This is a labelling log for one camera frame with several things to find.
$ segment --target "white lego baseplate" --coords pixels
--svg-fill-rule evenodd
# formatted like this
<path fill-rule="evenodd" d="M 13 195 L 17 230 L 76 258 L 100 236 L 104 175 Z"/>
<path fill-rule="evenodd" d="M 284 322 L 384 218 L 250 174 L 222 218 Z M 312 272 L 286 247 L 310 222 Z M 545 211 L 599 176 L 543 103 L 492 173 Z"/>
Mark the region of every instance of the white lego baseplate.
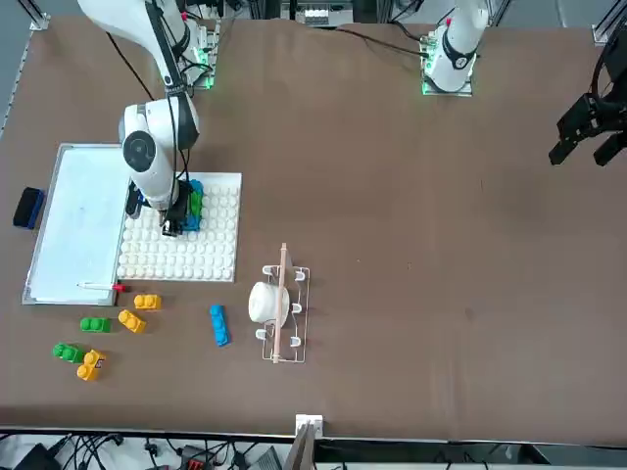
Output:
<path fill-rule="evenodd" d="M 189 173 L 203 183 L 200 231 L 162 235 L 159 213 L 142 208 L 124 222 L 119 279 L 220 281 L 235 279 L 241 173 Z"/>

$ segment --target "wooden stick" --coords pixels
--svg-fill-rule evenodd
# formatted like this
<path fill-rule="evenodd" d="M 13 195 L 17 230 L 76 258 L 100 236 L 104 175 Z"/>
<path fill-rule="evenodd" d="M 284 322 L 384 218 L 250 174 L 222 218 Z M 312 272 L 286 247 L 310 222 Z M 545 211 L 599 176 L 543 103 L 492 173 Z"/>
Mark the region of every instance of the wooden stick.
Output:
<path fill-rule="evenodd" d="M 274 319 L 274 354 L 272 362 L 278 364 L 281 352 L 281 318 L 283 317 L 283 288 L 285 287 L 285 263 L 287 261 L 287 244 L 281 245 L 281 264 L 278 271 L 278 294 L 276 299 L 276 318 Z"/>

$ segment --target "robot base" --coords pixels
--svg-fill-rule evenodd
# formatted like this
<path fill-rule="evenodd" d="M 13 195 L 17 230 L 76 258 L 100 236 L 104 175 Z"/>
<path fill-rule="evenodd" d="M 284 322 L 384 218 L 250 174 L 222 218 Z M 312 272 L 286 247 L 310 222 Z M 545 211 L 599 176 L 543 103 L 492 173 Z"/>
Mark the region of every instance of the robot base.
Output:
<path fill-rule="evenodd" d="M 436 31 L 430 31 L 429 34 L 420 40 L 420 52 L 429 54 L 428 59 L 420 58 L 420 74 L 422 79 L 423 95 L 449 95 L 449 96 L 472 96 L 472 70 L 468 76 L 465 85 L 456 92 L 442 91 L 428 78 L 426 71 L 431 67 L 433 54 L 437 49 L 438 38 Z"/>

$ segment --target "table surface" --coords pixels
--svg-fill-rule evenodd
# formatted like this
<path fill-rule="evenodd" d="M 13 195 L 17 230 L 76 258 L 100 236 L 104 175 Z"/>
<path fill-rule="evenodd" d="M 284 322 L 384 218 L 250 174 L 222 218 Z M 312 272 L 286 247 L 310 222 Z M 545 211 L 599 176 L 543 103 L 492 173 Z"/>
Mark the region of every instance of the table surface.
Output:
<path fill-rule="evenodd" d="M 490 29 L 460 99 L 421 96 L 416 58 L 348 34 L 227 24 L 217 86 L 194 98 L 190 169 L 243 173 L 236 282 L 134 282 L 165 299 L 149 333 L 89 336 L 81 316 L 115 317 L 131 296 L 21 305 L 37 234 L 9 220 L 25 186 L 48 187 L 60 143 L 116 142 L 146 98 L 100 29 L 54 18 L 0 143 L 0 423 L 292 434 L 305 412 L 330 436 L 624 444 L 627 163 L 595 166 L 599 141 L 548 159 L 591 43 Z M 122 46 L 159 89 L 151 59 Z M 305 365 L 263 361 L 247 314 L 281 242 L 312 270 Z M 51 357 L 60 341 L 105 351 L 101 380 Z"/>

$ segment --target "white mug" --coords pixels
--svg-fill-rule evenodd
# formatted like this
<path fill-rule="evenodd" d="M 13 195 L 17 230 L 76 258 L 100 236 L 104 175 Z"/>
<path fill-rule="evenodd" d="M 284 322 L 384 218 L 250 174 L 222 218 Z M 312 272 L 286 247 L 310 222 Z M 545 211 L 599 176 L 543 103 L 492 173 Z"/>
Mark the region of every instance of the white mug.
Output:
<path fill-rule="evenodd" d="M 248 314 L 256 323 L 274 323 L 276 319 L 276 304 L 278 286 L 266 282 L 258 282 L 253 286 L 251 297 L 248 299 Z M 285 324 L 290 308 L 290 295 L 283 287 L 283 310 L 281 310 L 281 327 Z"/>

